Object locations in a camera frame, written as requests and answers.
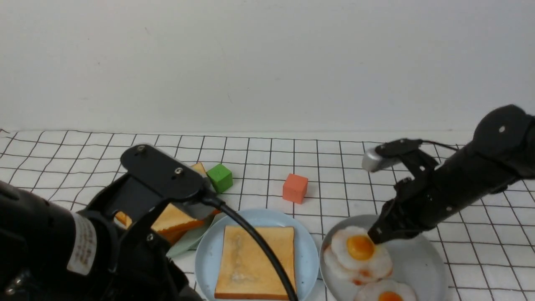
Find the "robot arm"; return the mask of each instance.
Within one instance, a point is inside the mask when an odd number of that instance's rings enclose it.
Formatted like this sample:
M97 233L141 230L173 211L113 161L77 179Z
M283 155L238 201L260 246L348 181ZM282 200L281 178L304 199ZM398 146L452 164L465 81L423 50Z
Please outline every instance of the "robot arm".
M439 166L418 147L422 140L400 139L369 150L369 172L402 162L414 179L399 181L396 197L383 206L369 229L379 244L410 239L487 194L535 178L535 117L517 106L493 110L477 126L473 140Z

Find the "orange cube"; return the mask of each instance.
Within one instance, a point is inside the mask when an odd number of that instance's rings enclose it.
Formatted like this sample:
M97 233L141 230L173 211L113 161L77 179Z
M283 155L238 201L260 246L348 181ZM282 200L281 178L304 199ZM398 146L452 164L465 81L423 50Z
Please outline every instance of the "orange cube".
M289 174L282 186L282 198L297 204L302 204L307 193L308 179Z

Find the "wooden block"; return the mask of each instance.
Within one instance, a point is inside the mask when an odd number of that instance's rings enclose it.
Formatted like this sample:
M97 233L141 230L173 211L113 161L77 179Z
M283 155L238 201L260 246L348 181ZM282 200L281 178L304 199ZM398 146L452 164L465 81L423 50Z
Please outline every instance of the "wooden block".
M282 186L282 198L297 204L302 204L307 193L308 179L295 174L289 174Z
M207 174L217 193L223 193L232 186L232 172L223 164L214 166Z

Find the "bolt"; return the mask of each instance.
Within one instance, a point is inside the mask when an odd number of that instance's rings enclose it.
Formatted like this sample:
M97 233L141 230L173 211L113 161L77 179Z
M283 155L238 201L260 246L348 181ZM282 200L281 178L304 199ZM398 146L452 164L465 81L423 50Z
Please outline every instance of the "bolt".
M17 291L15 291L14 288L8 288L8 289L5 290L5 294L8 295L8 296L13 296L13 295L15 295L16 292Z

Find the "white label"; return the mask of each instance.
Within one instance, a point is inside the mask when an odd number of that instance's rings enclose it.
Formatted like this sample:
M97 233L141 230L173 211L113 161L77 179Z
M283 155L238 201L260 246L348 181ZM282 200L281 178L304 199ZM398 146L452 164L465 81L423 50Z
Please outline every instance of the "white label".
M74 248L67 269L87 276L91 271L97 252L97 233L93 224L78 213L72 212L75 234Z

